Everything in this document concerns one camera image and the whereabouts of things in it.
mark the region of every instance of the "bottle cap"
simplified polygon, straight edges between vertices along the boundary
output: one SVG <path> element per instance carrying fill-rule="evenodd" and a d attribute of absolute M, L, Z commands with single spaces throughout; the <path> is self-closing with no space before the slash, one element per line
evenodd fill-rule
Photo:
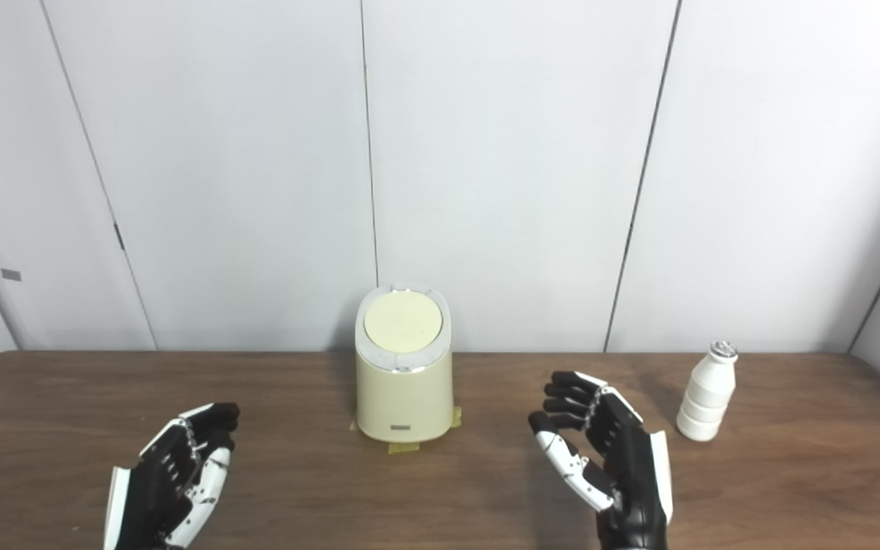
<path fill-rule="evenodd" d="M 737 358 L 739 351 L 734 347 L 734 345 L 730 344 L 727 341 L 719 340 L 713 341 L 711 347 L 708 349 L 709 353 L 715 355 L 716 358 L 722 359 L 731 359 Z"/>

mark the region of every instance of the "round lid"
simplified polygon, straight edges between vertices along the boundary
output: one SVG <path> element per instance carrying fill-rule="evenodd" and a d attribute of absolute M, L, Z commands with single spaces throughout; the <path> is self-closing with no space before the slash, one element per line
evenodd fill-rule
<path fill-rule="evenodd" d="M 443 314 L 424 293 L 393 291 L 371 303 L 364 327 L 377 347 L 393 353 L 411 353 L 436 340 L 443 327 Z"/>

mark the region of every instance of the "cream trash can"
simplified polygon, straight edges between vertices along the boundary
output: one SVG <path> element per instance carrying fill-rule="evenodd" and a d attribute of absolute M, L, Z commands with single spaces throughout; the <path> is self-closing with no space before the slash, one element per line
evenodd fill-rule
<path fill-rule="evenodd" d="M 439 438 L 454 417 L 450 310 L 426 285 L 383 285 L 355 321 L 356 424 L 382 442 Z"/>

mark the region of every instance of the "black and white robotic hand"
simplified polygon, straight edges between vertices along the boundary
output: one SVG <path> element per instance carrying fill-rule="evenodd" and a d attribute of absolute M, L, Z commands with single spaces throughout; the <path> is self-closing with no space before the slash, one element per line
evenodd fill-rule
<path fill-rule="evenodd" d="M 552 373 L 545 395 L 545 411 L 533 412 L 528 422 L 565 483 L 597 512 L 604 549 L 667 550 L 673 505 L 664 432 L 647 434 L 617 390 L 583 373 Z M 580 455 L 559 429 L 582 431 L 602 467 Z"/>
<path fill-rule="evenodd" d="M 223 491 L 240 408 L 210 403 L 168 422 L 130 470 L 115 467 L 104 550 L 183 549 Z"/>

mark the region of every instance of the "plastic bottle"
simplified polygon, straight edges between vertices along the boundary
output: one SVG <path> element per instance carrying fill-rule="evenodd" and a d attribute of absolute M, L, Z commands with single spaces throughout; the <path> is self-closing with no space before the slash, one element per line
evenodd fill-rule
<path fill-rule="evenodd" d="M 736 390 L 739 353 L 727 341 L 713 342 L 708 354 L 691 371 L 678 410 L 678 429 L 685 438 L 708 442 L 719 432 L 729 400 Z"/>

